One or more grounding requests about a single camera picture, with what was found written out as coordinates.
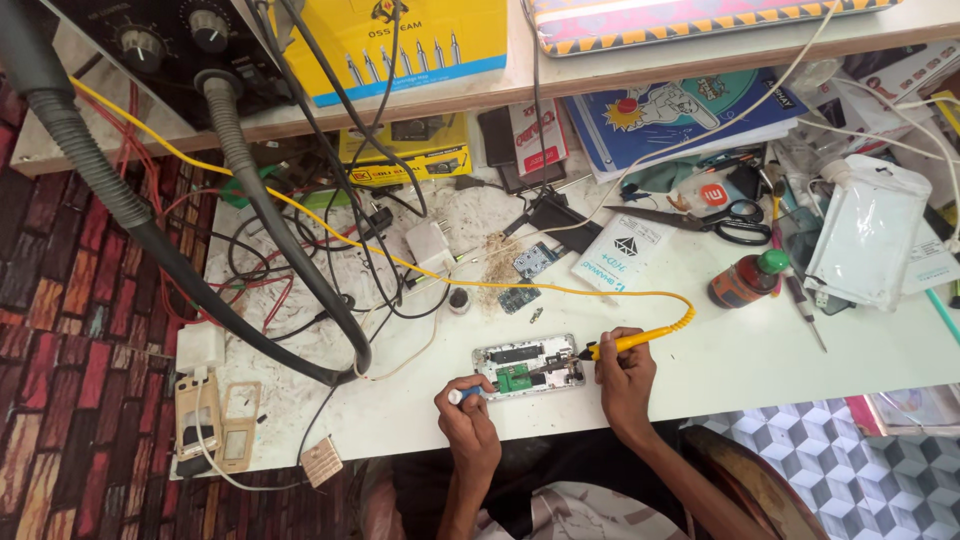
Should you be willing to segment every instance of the yellow soldering iron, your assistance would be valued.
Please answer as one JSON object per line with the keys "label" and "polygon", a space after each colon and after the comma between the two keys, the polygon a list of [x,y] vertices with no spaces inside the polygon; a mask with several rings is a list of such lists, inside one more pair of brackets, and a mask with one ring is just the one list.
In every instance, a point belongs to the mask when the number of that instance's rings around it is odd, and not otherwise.
{"label": "yellow soldering iron", "polygon": [[[636,335],[625,335],[619,337],[613,341],[616,344],[616,351],[618,353],[623,353],[624,351],[629,351],[641,343],[646,343],[658,337],[664,337],[665,335],[672,333],[674,331],[671,327],[661,327],[658,329],[653,329],[649,331],[642,331]],[[599,360],[600,359],[600,344],[593,343],[587,346],[586,349],[580,354],[577,355],[581,360]]]}

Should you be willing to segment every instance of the laptop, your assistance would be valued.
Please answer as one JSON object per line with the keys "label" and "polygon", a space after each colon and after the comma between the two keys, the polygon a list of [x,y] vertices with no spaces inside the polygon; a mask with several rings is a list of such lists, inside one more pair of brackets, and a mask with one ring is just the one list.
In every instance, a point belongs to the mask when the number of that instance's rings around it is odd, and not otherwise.
{"label": "laptop", "polygon": [[[876,12],[903,0],[842,0],[837,15]],[[540,45],[565,57],[685,37],[823,18],[818,0],[533,0]]]}

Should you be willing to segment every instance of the hand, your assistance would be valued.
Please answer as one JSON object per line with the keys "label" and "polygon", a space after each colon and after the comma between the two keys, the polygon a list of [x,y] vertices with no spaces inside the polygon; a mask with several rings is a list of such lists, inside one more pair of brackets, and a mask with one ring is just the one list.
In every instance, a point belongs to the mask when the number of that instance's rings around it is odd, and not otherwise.
{"label": "hand", "polygon": [[450,390],[466,390],[480,385],[485,392],[493,393],[493,385],[482,375],[460,377],[446,384],[433,403],[440,410],[440,431],[450,441],[453,452],[454,472],[460,485],[468,490],[490,488],[493,471],[500,463],[500,439],[487,413],[487,400],[470,394],[461,408],[452,405],[447,398]]}
{"label": "hand", "polygon": [[618,327],[612,332],[603,332],[600,359],[593,372],[597,384],[603,385],[600,403],[607,422],[620,442],[635,452],[658,437],[647,417],[657,363],[650,356],[649,343],[641,343],[618,355],[613,341],[642,331]]}

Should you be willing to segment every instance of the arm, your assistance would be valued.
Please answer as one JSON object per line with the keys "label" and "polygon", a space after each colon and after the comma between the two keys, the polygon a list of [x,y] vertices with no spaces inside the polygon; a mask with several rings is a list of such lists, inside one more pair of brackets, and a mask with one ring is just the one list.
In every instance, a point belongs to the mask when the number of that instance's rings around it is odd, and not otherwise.
{"label": "arm", "polygon": [[485,392],[494,391],[487,378],[472,375],[450,381],[433,400],[440,410],[438,423],[450,441],[454,463],[446,508],[437,532],[440,540],[467,540],[473,537],[477,512],[490,489],[493,471],[500,462],[500,439],[487,413],[487,401],[471,394],[461,403],[461,409],[451,405],[446,397],[453,388],[466,390],[477,384]]}
{"label": "arm", "polygon": [[613,341],[639,329],[604,332],[596,380],[603,385],[601,402],[613,432],[633,450],[717,540],[764,539],[770,536],[713,484],[673,451],[654,431],[647,417],[657,364],[644,343],[616,352]]}

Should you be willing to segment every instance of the blue notebook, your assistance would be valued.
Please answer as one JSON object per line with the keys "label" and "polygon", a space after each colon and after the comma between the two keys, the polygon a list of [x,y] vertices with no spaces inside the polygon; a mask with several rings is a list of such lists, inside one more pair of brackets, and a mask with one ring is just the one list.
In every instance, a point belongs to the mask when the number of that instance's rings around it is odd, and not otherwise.
{"label": "blue notebook", "polygon": [[[629,167],[637,158],[716,129],[746,110],[777,83],[772,69],[748,69],[635,88],[565,98],[577,133],[599,171]],[[667,154],[688,152],[807,112],[786,88],[778,88],[746,118]]]}

